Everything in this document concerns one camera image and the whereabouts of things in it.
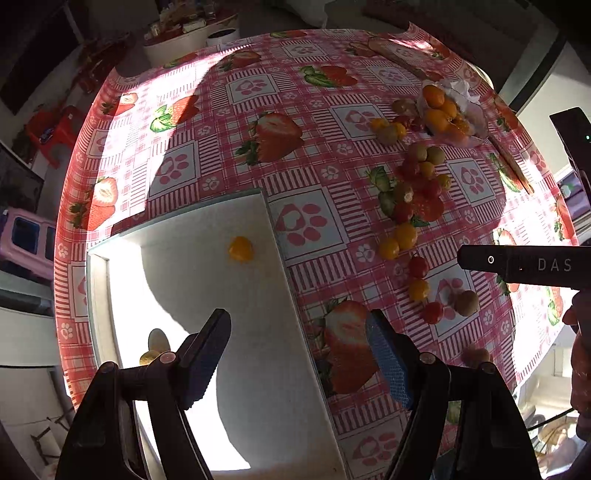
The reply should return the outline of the person's right hand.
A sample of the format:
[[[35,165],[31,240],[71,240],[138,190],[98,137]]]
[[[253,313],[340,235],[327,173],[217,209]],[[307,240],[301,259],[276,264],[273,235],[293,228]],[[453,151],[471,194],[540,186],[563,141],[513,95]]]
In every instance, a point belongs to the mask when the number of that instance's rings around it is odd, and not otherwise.
[[[577,436],[590,441],[590,291],[579,291],[565,312],[563,323],[576,331],[571,353],[571,399],[579,413]]]

